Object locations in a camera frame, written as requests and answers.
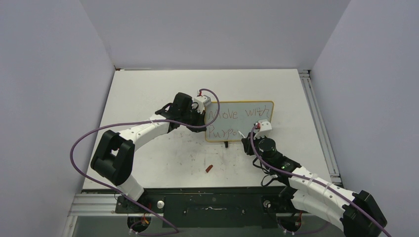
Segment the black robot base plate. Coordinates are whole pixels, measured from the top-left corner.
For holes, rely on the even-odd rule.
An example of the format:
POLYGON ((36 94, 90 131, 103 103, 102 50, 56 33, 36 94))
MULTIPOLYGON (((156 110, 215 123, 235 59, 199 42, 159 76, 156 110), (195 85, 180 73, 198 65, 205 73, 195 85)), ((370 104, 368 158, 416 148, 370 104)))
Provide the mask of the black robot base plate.
POLYGON ((241 188, 147 189, 138 202, 118 197, 115 211, 130 222, 150 220, 146 208, 178 228, 300 227, 302 211, 291 206, 284 186, 241 188))

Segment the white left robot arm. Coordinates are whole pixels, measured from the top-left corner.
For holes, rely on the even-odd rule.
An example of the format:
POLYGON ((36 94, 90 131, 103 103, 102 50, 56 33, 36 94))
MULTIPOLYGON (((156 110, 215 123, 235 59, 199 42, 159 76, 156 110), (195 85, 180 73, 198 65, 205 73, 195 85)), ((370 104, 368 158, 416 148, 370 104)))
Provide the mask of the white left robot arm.
POLYGON ((182 123, 188 124, 192 132, 206 131, 205 107, 210 103, 211 99, 206 95, 193 98, 179 92, 173 102, 155 111, 147 123, 119 132, 105 131, 90 167, 129 197, 130 209, 136 213, 144 211, 147 207, 147 198, 143 196, 145 190, 131 174, 135 151, 182 123))

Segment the yellow framed whiteboard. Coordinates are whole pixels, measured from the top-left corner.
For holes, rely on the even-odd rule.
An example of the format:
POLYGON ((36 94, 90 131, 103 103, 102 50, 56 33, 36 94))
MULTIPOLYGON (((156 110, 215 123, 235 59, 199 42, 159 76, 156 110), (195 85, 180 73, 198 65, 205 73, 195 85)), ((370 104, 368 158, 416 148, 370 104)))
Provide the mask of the yellow framed whiteboard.
POLYGON ((223 101, 205 107, 208 124, 205 139, 208 142, 236 142, 247 135, 260 120, 272 120, 273 101, 223 101))

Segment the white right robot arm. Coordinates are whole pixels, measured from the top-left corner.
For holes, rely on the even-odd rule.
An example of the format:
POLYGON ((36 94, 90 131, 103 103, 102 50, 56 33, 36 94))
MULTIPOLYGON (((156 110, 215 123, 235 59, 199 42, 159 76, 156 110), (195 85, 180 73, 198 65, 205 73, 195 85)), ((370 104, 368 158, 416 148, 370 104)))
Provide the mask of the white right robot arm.
POLYGON ((327 182, 277 151, 273 139, 252 138, 251 135, 241 139, 244 151, 255 155, 259 168, 273 180, 286 185, 279 198, 283 210, 315 215, 339 228, 347 237, 388 234, 387 220, 371 194, 327 182))

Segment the red marker cap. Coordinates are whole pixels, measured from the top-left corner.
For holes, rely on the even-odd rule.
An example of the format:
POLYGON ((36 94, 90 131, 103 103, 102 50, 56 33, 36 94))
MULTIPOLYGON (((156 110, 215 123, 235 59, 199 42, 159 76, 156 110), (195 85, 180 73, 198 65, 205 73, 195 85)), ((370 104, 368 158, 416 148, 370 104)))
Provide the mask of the red marker cap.
POLYGON ((206 168, 206 173, 208 173, 208 172, 210 172, 210 170, 213 168, 213 165, 209 165, 207 168, 206 168))

